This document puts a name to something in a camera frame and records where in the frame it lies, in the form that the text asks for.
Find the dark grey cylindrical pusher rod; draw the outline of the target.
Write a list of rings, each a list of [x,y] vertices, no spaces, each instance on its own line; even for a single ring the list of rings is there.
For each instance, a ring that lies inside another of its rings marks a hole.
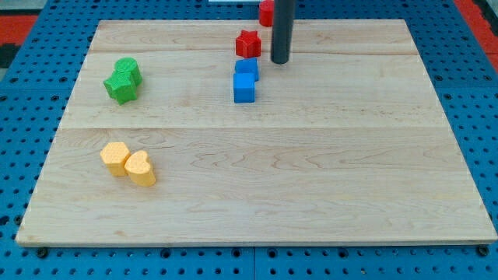
[[[275,0],[272,24],[271,61],[283,65],[289,61],[296,0]]]

